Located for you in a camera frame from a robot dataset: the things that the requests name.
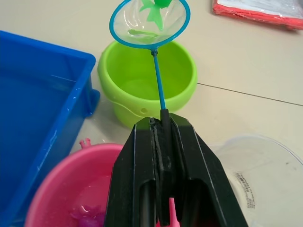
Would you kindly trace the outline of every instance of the barcode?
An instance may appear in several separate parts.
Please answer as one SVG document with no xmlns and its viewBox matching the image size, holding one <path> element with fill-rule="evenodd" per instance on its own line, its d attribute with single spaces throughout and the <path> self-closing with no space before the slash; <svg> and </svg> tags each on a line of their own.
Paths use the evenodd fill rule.
<svg viewBox="0 0 303 227">
<path fill-rule="evenodd" d="M 246 203 L 247 203 L 247 208 L 249 209 L 255 209 L 256 204 L 255 204 L 255 197 L 254 194 L 252 193 L 252 189 L 244 176 L 241 173 L 236 173 L 236 178 L 239 180 L 242 189 L 244 190 L 245 193 L 245 198 L 246 198 Z"/>
</svg>

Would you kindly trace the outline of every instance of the lime green bucket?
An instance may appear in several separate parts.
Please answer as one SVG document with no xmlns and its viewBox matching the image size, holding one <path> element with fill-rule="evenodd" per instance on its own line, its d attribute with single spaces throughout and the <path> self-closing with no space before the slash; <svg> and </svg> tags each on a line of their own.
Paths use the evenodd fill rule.
<svg viewBox="0 0 303 227">
<path fill-rule="evenodd" d="M 158 52 L 166 108 L 174 112 L 183 107 L 195 91 L 196 65 L 177 42 L 160 47 Z M 156 72 L 149 50 L 114 41 L 101 55 L 98 74 L 102 89 L 123 124 L 133 127 L 143 117 L 159 118 Z"/>
</svg>

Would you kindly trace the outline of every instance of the clear plastic container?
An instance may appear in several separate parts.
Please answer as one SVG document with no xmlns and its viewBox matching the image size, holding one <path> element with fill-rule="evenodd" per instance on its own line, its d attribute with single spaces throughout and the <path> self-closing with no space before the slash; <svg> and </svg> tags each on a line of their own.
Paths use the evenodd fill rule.
<svg viewBox="0 0 303 227">
<path fill-rule="evenodd" d="M 250 227 L 303 225 L 303 163 L 269 138 L 237 137 L 215 151 Z"/>
</svg>

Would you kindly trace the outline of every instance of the blue tray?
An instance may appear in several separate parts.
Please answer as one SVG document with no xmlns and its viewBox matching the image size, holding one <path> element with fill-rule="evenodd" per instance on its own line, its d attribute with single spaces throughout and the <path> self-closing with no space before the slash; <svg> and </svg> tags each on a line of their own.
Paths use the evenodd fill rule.
<svg viewBox="0 0 303 227">
<path fill-rule="evenodd" d="M 35 191 L 99 101 L 93 55 L 0 31 L 0 227 L 23 226 Z"/>
</svg>

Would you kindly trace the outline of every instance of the net mesh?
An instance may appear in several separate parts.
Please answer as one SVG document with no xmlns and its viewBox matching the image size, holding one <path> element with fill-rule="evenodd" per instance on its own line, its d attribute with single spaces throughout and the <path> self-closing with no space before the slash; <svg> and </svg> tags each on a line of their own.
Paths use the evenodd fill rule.
<svg viewBox="0 0 303 227">
<path fill-rule="evenodd" d="M 173 36 L 185 20 L 179 0 L 131 0 L 116 14 L 113 31 L 131 44 L 156 44 Z"/>
</svg>

